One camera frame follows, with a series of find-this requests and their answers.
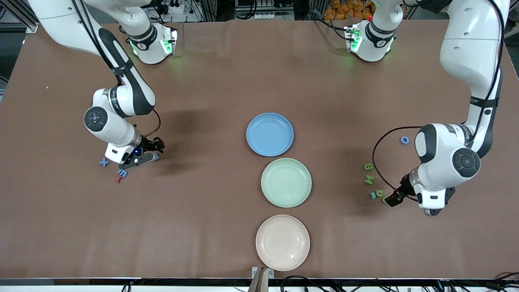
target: green led light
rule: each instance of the green led light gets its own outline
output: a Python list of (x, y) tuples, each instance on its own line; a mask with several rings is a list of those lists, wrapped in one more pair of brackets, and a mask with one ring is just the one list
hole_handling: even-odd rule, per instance
[(133, 43), (130, 41), (130, 45), (133, 49), (133, 53), (137, 56), (137, 51), (135, 50), (135, 47), (133, 46)]
[(160, 44), (162, 45), (162, 47), (164, 49), (164, 52), (166, 54), (170, 54), (171, 53), (171, 44), (170, 43), (165, 42), (165, 41), (161, 41)]
[(357, 38), (353, 44), (351, 45), (351, 50), (354, 52), (357, 52), (359, 50), (359, 44), (362, 42), (362, 36), (359, 35), (359, 38)]

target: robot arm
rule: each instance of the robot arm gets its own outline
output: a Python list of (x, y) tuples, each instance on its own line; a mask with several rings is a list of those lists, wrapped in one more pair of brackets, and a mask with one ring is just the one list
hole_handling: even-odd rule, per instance
[[(155, 106), (155, 95), (115, 36), (95, 22), (80, 1), (73, 1), (30, 0), (30, 4), (52, 39), (65, 47), (102, 56), (122, 81), (94, 93), (84, 123), (94, 136), (108, 143), (105, 156), (123, 164), (135, 148), (149, 144), (124, 118), (150, 113)], [(157, 146), (150, 150), (162, 150), (160, 139)]]
[[(492, 127), (498, 105), (503, 19), (509, 0), (407, 0), (408, 5), (449, 4), (449, 26), (440, 53), (442, 67), (471, 90), (468, 119), (462, 124), (427, 124), (415, 138), (421, 164), (404, 176), (401, 186), (386, 199), (390, 206), (404, 195), (415, 195), (426, 215), (437, 215), (455, 192), (455, 186), (473, 178), (492, 145)], [(371, 22), (362, 21), (347, 36), (354, 54), (378, 61), (389, 51), (402, 20), (402, 0), (375, 1)]]
[(84, 0), (117, 20), (130, 38), (138, 58), (146, 64), (156, 64), (173, 54), (177, 31), (159, 23), (151, 23), (140, 6), (151, 0)]

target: blue ring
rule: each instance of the blue ring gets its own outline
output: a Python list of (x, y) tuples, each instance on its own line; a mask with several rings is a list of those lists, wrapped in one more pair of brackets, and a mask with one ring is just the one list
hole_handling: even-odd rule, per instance
[(409, 138), (406, 137), (406, 136), (400, 138), (400, 143), (402, 143), (402, 144), (409, 144)]

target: power strip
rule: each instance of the power strip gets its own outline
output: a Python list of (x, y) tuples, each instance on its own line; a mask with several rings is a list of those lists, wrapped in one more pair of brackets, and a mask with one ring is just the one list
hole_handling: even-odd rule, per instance
[(169, 10), (168, 10), (168, 13), (171, 13), (171, 14), (184, 14), (184, 11), (186, 9), (186, 5), (185, 4), (181, 4), (179, 7), (169, 7)]
[(254, 19), (274, 19), (275, 17), (273, 12), (260, 12), (254, 15)]

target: blue plate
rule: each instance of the blue plate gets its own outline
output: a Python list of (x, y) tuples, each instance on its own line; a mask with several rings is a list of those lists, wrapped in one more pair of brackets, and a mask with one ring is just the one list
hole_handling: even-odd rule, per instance
[(252, 119), (247, 127), (247, 143), (259, 155), (283, 154), (294, 141), (294, 128), (284, 116), (264, 113)]

